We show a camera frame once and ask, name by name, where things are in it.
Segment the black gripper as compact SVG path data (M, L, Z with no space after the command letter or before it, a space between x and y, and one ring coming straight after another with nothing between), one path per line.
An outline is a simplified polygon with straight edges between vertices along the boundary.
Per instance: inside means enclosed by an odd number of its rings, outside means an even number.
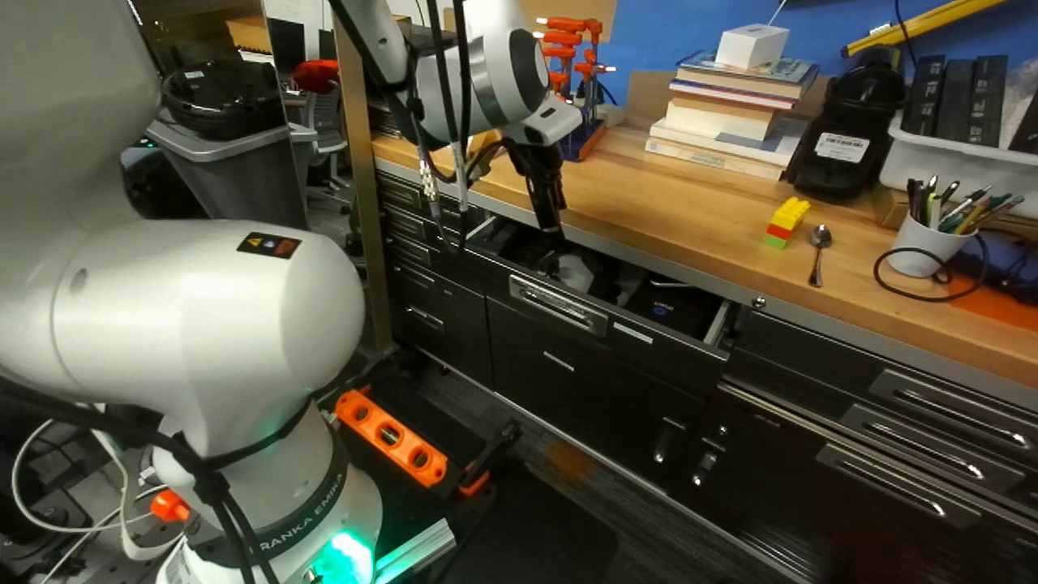
M561 152L554 146L507 142L512 170L522 174L529 205L546 235L561 232L563 192L561 192Z

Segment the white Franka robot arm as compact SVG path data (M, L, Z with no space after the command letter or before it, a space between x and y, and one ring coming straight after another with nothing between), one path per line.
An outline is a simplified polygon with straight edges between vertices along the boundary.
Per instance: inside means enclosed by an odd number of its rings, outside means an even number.
M201 510L157 584L370 584L383 498L312 403L365 334L346 253L129 209L160 82L123 0L0 0L0 78L7 392L157 450Z

